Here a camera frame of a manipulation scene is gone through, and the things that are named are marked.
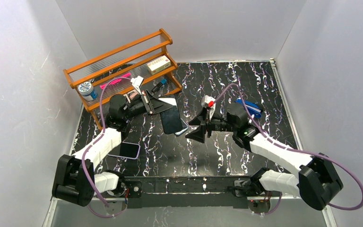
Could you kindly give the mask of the black phone case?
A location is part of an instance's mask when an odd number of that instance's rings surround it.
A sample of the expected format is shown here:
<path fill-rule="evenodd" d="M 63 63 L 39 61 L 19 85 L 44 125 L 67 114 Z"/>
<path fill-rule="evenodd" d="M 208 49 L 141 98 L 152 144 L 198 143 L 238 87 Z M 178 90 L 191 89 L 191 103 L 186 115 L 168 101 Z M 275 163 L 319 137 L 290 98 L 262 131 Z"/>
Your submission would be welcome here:
<path fill-rule="evenodd" d="M 174 134 L 182 129 L 178 106 L 160 113 L 164 134 Z"/>

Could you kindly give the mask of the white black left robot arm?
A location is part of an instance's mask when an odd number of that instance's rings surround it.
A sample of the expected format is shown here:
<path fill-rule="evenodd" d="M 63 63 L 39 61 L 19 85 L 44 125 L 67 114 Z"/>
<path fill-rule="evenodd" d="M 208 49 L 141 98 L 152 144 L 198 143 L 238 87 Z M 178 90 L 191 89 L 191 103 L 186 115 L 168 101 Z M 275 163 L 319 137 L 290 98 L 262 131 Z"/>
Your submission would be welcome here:
<path fill-rule="evenodd" d="M 177 107 L 173 96 L 155 97 L 150 91 L 142 91 L 131 101 L 120 94 L 109 100 L 109 113 L 103 129 L 90 143 L 73 155 L 62 155 L 57 163 L 52 186 L 52 196 L 85 207 L 97 196 L 108 206 L 103 192 L 118 189 L 121 174 L 106 171 L 95 174 L 100 162 L 127 138 L 130 121 L 141 114 L 161 114 Z"/>

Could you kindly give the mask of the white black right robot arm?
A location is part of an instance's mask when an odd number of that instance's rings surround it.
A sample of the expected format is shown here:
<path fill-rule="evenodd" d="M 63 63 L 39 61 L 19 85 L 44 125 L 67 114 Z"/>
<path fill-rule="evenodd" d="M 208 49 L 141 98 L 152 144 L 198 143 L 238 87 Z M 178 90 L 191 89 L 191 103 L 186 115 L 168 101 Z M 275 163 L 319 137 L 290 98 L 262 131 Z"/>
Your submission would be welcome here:
<path fill-rule="evenodd" d="M 205 106 L 188 124 L 196 126 L 185 136 L 190 140 L 204 143 L 213 131 L 231 132 L 239 147 L 263 156 L 288 171 L 279 173 L 262 168 L 248 183 L 236 186 L 237 190 L 284 192 L 300 197 L 315 210 L 322 210 L 344 188 L 335 167 L 325 155 L 293 152 L 278 141 L 269 141 L 251 122 L 242 104 L 232 103 L 225 116 L 216 114 L 213 106 Z"/>

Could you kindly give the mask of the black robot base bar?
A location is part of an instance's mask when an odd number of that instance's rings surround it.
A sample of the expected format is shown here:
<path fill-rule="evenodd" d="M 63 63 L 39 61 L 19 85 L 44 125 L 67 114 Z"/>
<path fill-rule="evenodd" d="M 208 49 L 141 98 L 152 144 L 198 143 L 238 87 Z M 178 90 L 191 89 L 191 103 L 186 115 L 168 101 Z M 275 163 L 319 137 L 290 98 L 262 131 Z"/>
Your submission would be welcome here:
<path fill-rule="evenodd" d="M 248 176 L 122 177 L 105 197 L 127 196 L 129 208 L 233 207 L 266 213 L 273 192 L 257 192 Z"/>

